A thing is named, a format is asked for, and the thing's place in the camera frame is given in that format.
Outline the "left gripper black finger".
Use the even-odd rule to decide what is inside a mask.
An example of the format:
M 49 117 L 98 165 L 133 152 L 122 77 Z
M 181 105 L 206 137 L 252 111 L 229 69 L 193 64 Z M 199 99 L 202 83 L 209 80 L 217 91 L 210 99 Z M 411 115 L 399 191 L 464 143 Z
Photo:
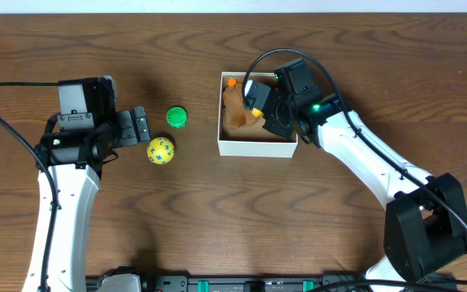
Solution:
M 146 143 L 151 140 L 148 126 L 147 113 L 143 106 L 136 106 L 132 109 L 135 124 L 135 134 L 139 143 Z
M 129 110 L 117 113 L 117 123 L 122 129 L 122 134 L 117 143 L 118 147 L 129 147 L 138 143 L 133 115 Z

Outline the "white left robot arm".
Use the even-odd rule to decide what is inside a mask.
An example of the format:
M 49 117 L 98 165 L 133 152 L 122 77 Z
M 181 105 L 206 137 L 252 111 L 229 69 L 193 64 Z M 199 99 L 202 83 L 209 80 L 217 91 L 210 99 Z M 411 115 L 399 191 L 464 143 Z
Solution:
M 92 205 L 102 167 L 118 148 L 151 139 L 144 107 L 117 111 L 109 76 L 63 80 L 60 111 L 35 150 L 40 208 L 25 291 L 85 291 Z

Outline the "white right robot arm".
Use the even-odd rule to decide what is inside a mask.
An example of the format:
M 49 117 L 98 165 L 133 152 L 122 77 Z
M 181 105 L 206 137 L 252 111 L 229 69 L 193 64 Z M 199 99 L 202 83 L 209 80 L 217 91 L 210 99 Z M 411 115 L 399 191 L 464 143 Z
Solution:
M 438 177 L 391 149 L 344 101 L 334 80 L 323 93 L 299 58 L 274 70 L 276 87 L 250 81 L 246 106 L 265 128 L 286 139 L 297 134 L 347 166 L 385 210 L 383 249 L 363 279 L 341 283 L 369 291 L 430 291 L 459 285 L 436 271 L 467 254 L 467 206 L 459 181 Z

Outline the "green ridged toy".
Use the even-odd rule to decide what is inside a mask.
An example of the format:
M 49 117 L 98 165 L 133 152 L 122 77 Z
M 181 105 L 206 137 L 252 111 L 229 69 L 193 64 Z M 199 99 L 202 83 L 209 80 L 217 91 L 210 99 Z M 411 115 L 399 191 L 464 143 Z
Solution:
M 174 128 L 184 127 L 188 119 L 186 110 L 181 106 L 171 107 L 165 117 L 167 123 Z

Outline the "brown plush toy with carrot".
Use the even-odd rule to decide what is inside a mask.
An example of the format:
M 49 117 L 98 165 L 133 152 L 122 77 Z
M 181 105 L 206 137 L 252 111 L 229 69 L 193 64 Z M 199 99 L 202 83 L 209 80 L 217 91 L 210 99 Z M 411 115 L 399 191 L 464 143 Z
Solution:
M 223 123 L 227 131 L 240 131 L 248 127 L 264 124 L 262 116 L 256 117 L 248 109 L 243 108 L 242 83 L 229 78 L 227 87 L 222 93 L 224 104 Z

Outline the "yellow ball with blue marks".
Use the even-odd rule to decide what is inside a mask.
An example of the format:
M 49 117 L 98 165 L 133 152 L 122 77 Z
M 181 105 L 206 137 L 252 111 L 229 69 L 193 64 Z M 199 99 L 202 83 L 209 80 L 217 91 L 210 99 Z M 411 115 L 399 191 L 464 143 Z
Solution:
M 174 158 L 174 144 L 168 138 L 156 137 L 148 143 L 147 155 L 150 162 L 154 164 L 167 164 Z

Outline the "yellow rubber duck toy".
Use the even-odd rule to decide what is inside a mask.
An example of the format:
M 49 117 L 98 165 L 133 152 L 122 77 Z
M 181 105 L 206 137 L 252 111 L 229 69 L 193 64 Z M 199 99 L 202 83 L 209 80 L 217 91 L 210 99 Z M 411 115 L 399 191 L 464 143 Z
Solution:
M 255 116 L 255 117 L 260 117 L 263 115 L 263 112 L 260 110 L 260 109 L 256 109 L 256 108 L 253 108 L 251 110 L 251 113 Z

